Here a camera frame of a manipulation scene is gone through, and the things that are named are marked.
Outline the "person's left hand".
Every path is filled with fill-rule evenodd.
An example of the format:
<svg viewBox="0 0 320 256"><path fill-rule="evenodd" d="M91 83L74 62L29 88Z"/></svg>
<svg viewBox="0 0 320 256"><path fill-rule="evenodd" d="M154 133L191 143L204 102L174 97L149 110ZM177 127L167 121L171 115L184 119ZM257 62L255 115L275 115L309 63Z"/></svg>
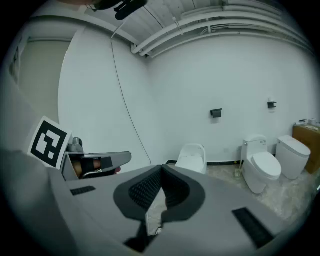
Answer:
<svg viewBox="0 0 320 256"><path fill-rule="evenodd" d="M73 160L71 163L76 176L80 180L112 176L121 171L121 167L103 171L100 158L81 158L80 160Z"/></svg>

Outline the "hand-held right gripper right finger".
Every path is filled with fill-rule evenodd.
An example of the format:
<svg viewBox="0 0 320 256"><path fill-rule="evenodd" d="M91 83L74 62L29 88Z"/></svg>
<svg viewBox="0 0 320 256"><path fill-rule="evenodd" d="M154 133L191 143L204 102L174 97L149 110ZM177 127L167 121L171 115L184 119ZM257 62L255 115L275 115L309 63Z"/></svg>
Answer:
<svg viewBox="0 0 320 256"><path fill-rule="evenodd" d="M279 251L276 237L284 221L235 185L188 169L171 169L197 181L204 189L201 208L188 220L165 223L162 233L149 245L151 256L274 256ZM271 235L258 248L235 217L234 211L247 209Z"/></svg>

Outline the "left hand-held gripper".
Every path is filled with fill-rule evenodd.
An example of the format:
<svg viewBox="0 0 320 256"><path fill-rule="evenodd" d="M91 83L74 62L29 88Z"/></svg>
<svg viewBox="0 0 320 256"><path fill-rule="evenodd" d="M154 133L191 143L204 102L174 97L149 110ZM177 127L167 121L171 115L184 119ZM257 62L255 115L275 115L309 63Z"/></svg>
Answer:
<svg viewBox="0 0 320 256"><path fill-rule="evenodd" d="M129 163L132 154L129 151L108 153L85 153L82 140L73 137L70 130L43 116L39 121L28 146L27 155L39 160L45 167L61 172L67 181L78 180L72 158L76 162L83 156L99 159L101 167L121 167Z"/></svg>

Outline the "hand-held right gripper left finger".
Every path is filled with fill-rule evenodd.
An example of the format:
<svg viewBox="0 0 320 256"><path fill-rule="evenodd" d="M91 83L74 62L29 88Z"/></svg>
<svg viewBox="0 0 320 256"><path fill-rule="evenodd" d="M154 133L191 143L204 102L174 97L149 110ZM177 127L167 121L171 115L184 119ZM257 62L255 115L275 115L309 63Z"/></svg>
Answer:
<svg viewBox="0 0 320 256"><path fill-rule="evenodd" d="M55 256L162 256L164 237L147 235L147 207L153 193L139 195L161 176L160 166L124 174L67 181L57 170L49 172L57 218L50 252Z"/></svg>

